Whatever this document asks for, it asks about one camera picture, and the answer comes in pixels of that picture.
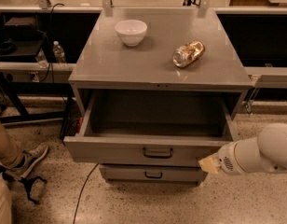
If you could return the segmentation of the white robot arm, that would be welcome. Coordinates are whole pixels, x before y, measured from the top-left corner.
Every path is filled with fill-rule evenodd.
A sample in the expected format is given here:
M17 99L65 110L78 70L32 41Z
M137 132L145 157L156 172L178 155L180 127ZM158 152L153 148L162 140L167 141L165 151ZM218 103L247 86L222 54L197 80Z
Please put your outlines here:
M256 137L234 141L198 161L209 174L287 173L287 124L267 125Z

